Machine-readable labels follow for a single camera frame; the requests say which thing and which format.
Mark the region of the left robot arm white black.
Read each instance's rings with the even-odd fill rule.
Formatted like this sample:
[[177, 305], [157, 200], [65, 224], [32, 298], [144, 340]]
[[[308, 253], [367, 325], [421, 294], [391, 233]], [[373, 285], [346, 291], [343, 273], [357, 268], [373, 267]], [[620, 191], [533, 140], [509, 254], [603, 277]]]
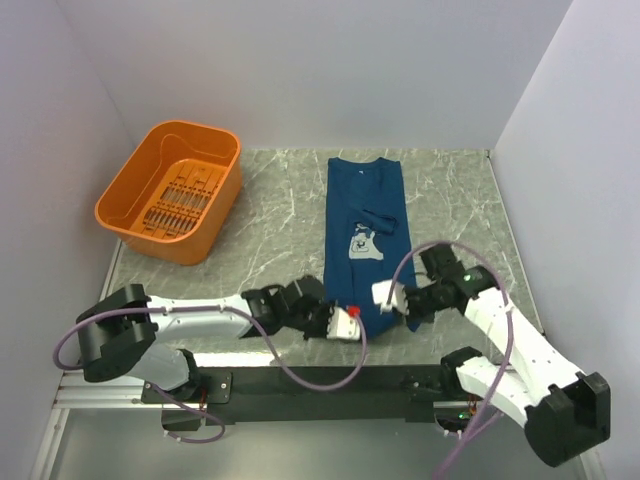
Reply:
[[334, 310], [313, 276], [204, 300], [152, 296], [142, 285], [130, 284], [79, 316], [80, 321], [100, 318], [78, 332], [80, 365], [89, 383], [129, 375], [186, 402], [199, 392], [202, 375], [192, 352], [172, 349], [171, 342], [272, 336], [283, 328], [298, 330], [305, 339], [324, 338]]

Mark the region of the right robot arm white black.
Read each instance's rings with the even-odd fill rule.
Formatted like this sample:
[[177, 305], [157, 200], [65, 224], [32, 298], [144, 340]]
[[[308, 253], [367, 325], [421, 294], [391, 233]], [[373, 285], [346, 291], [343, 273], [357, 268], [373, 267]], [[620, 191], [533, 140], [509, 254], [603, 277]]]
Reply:
[[608, 382], [566, 359], [521, 313], [486, 259], [467, 268], [453, 251], [457, 245], [431, 241], [405, 254], [404, 263], [420, 257], [431, 282], [411, 289], [393, 280], [384, 298], [410, 322], [456, 309], [503, 356], [493, 364], [477, 350], [463, 348], [442, 359], [438, 377], [442, 393], [452, 399], [468, 393], [481, 398], [482, 404], [437, 472], [448, 470], [500, 416], [522, 427], [536, 456], [551, 467], [607, 441], [611, 435]]

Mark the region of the blue Mickey Mouse t-shirt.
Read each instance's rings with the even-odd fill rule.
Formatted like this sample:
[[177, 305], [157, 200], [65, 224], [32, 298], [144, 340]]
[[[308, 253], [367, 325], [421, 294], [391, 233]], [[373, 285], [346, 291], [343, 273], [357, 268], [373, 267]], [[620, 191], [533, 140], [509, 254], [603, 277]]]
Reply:
[[327, 299], [360, 310], [368, 337], [396, 324], [371, 286], [389, 280], [412, 249], [401, 164], [328, 160], [323, 283]]

